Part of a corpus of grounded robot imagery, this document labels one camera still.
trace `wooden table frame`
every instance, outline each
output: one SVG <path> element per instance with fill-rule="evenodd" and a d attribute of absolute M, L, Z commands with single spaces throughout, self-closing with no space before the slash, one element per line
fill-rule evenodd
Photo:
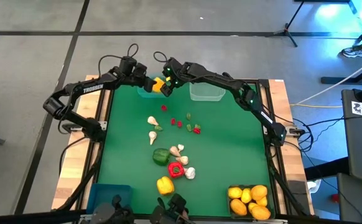
<path fill-rule="evenodd" d="M 92 78 L 97 78 L 97 75 L 88 75 L 86 80 L 91 80 Z M 269 85 L 269 88 L 264 88 L 261 85 L 261 97 L 263 104 L 267 107 L 273 107 L 273 111 L 276 115 L 292 121 L 292 114 L 290 111 L 289 99 L 287 98 L 285 83 L 283 80 L 268 80 L 266 85 Z M 272 105 L 267 104 L 267 93 L 270 91 L 270 97 L 272 100 Z M 107 114 L 108 109 L 108 100 L 110 96 L 110 91 L 104 91 L 103 95 L 103 104 L 101 108 L 101 113 L 97 115 L 99 121 L 104 121 L 105 116 Z M 98 109 L 98 101 L 100 98 L 101 91 L 96 91 L 93 93 L 89 93 L 87 95 L 83 95 L 80 97 L 80 101 L 77 108 L 77 113 L 84 117 L 92 117 L 94 118 L 97 109 Z M 291 124 L 283 121 L 281 119 L 276 118 L 276 122 L 282 123 L 284 126 L 290 126 Z M 69 139 L 69 144 L 73 141 L 83 137 L 83 133 L 80 131 L 72 132 Z M 298 144 L 297 139 L 287 136 L 286 141 Z M 64 157 L 62 171 L 58 180 L 57 189 L 55 191 L 55 196 L 52 203 L 52 209 L 58 208 L 66 201 L 66 199 L 72 194 L 72 192 L 76 189 L 78 184 L 81 181 L 83 176 L 83 172 L 85 170 L 85 164 L 87 159 L 87 150 L 89 146 L 90 140 L 84 139 L 74 146 L 70 147 Z M 98 152 L 100 144 L 93 144 L 93 153 L 91 155 L 91 163 L 96 159 L 96 155 Z M 271 147 L 272 154 L 275 152 L 275 148 Z M 278 156 L 274 157 L 274 163 L 279 170 L 278 166 Z M 307 180 L 305 178 L 304 167 L 301 159 L 301 153 L 294 146 L 290 146 L 288 144 L 284 144 L 281 147 L 281 157 L 283 160 L 284 173 L 287 180 L 298 180 L 305 182 L 307 188 Z M 90 193 L 90 188 L 92 184 L 92 179 L 89 181 L 88 185 L 85 188 L 83 200 L 81 203 L 81 208 L 86 208 L 88 201 L 88 194 Z M 277 198 L 279 201 L 279 210 L 281 214 L 286 214 L 286 205 L 283 196 L 283 192 L 279 184 L 277 183 Z M 308 201 L 310 207 L 310 213 L 313 214 L 313 206 L 310 195 L 308 193 Z"/>

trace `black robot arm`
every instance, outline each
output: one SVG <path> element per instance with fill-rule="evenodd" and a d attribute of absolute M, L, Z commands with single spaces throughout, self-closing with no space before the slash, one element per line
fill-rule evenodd
<path fill-rule="evenodd" d="M 174 58 L 170 58 L 164 65 L 163 75 L 170 85 L 163 85 L 160 89 L 165 96 L 169 96 L 174 88 L 185 83 L 209 83 L 232 93 L 235 102 L 245 111 L 253 115 L 267 129 L 268 136 L 275 146 L 282 146 L 286 129 L 281 123 L 276 123 L 262 109 L 257 93 L 244 80 L 233 79 L 229 74 L 222 75 L 210 72 L 197 63 L 185 62 L 183 65 Z"/>
<path fill-rule="evenodd" d="M 43 108 L 53 118 L 71 121 L 82 127 L 86 137 L 94 142 L 104 140 L 104 131 L 94 118 L 84 118 L 72 111 L 76 100 L 84 94 L 98 90 L 115 90 L 121 85 L 144 87 L 145 91 L 151 92 L 156 81 L 146 76 L 146 66 L 128 56 L 124 56 L 120 65 L 113 67 L 109 72 L 93 80 L 67 84 L 62 90 L 53 93 L 43 104 Z M 65 105 L 60 101 L 63 96 L 68 96 Z"/>

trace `wooden board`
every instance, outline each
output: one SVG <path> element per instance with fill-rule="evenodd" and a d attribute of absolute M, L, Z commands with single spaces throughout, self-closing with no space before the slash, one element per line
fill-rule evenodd
<path fill-rule="evenodd" d="M 94 77 L 96 78 L 97 76 L 88 75 L 86 80 L 90 80 Z M 287 98 L 286 88 L 283 80 L 270 80 L 269 84 L 270 84 L 271 98 L 275 114 L 284 119 L 292 120 L 292 113 L 290 111 L 289 99 Z M 263 101 L 266 102 L 264 88 L 261 88 L 261 93 Z M 80 98 L 80 102 L 77 108 L 77 113 L 86 118 L 94 117 L 97 109 L 99 95 L 100 91 L 83 95 Z M 108 97 L 109 97 L 109 92 L 106 91 L 103 103 L 103 109 L 100 116 L 100 121 L 103 120 L 104 115 L 106 113 L 108 105 Z M 280 122 L 285 126 L 290 126 L 290 124 L 280 119 L 277 119 L 277 122 Z M 69 139 L 69 144 L 82 136 L 83 135 L 81 132 L 72 133 Z M 286 141 L 298 144 L 297 139 L 293 137 L 286 137 Z M 55 191 L 55 196 L 52 204 L 53 209 L 61 206 L 66 201 L 66 199 L 72 194 L 72 192 L 76 189 L 77 185 L 80 183 L 81 175 L 83 173 L 83 168 L 86 160 L 88 143 L 89 140 L 85 139 L 79 142 L 78 144 L 70 147 L 67 153 L 65 154 L 65 158 L 63 160 L 63 165 L 62 165 L 62 171 L 58 180 L 57 189 Z M 93 160 L 95 160 L 98 146 L 99 144 L 95 144 L 94 147 L 95 150 L 93 151 L 93 158 L 92 158 Z M 298 180 L 307 183 L 300 151 L 294 148 L 293 146 L 289 146 L 287 144 L 281 147 L 281 151 L 282 151 L 287 180 Z M 82 203 L 83 208 L 86 208 L 90 187 L 91 187 L 91 181 L 86 186 L 85 194 L 83 197 L 83 203 Z M 282 189 L 279 187 L 278 184 L 277 184 L 277 191 L 278 191 L 281 213 L 286 214 Z M 310 212 L 311 214 L 313 214 L 311 198 L 309 197 L 308 200 L 310 204 Z"/>

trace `fruit tray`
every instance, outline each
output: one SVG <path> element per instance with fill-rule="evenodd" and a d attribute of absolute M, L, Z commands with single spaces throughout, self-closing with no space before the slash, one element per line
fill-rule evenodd
<path fill-rule="evenodd" d="M 251 199 L 251 201 L 247 204 L 245 204 L 246 206 L 246 209 L 248 211 L 248 214 L 247 215 L 238 215 L 236 214 L 234 211 L 232 211 L 231 209 L 231 201 L 232 201 L 232 198 L 229 198 L 228 196 L 228 189 L 231 188 L 231 187 L 239 187 L 241 190 L 243 189 L 246 189 L 246 188 L 249 188 L 249 189 L 252 189 L 254 186 L 256 185 L 231 185 L 229 186 L 227 189 L 226 189 L 226 201 L 227 201 L 227 204 L 228 204 L 228 211 L 231 215 L 231 218 L 232 219 L 235 219 L 235 220 L 255 220 L 255 218 L 251 215 L 249 209 L 248 209 L 248 204 L 251 203 L 251 202 L 255 202 L 253 199 Z M 269 217 L 269 219 L 273 219 L 275 217 L 275 209 L 274 209 L 274 201 L 273 201 L 273 197 L 272 197 L 272 190 L 270 187 L 266 186 L 266 185 L 263 185 L 267 188 L 267 206 L 266 208 L 268 208 L 268 210 L 270 211 L 271 215 Z"/>

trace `white cable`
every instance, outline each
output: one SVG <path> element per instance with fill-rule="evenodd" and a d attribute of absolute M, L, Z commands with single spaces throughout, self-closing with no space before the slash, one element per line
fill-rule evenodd
<path fill-rule="evenodd" d="M 362 68 L 358 69 L 356 72 L 352 73 L 351 75 L 349 75 L 348 77 L 346 77 L 346 78 L 343 79 L 342 81 L 340 81 L 340 82 L 332 85 L 331 87 L 329 87 L 329 88 L 327 88 L 327 89 L 324 89 L 324 90 L 320 91 L 319 93 L 317 93 L 317 94 L 315 94 L 315 95 L 313 95 L 313 96 L 310 96 L 310 97 L 308 97 L 307 99 L 302 100 L 302 101 L 300 101 L 300 102 L 298 102 L 298 103 L 294 103 L 294 104 L 295 104 L 295 105 L 299 105 L 299 104 L 301 104 L 301 103 L 303 103 L 303 102 L 305 102 L 305 101 L 307 101 L 307 100 L 310 100 L 310 99 L 312 99 L 312 98 L 314 98 L 314 97 L 316 97 L 316 96 L 318 96 L 318 95 L 321 95 L 322 93 L 325 93 L 326 91 L 330 90 L 331 88 L 334 88 L 334 87 L 342 84 L 342 83 L 345 82 L 347 79 L 353 77 L 354 75 L 356 75 L 356 74 L 359 73 L 360 71 L 362 71 Z"/>

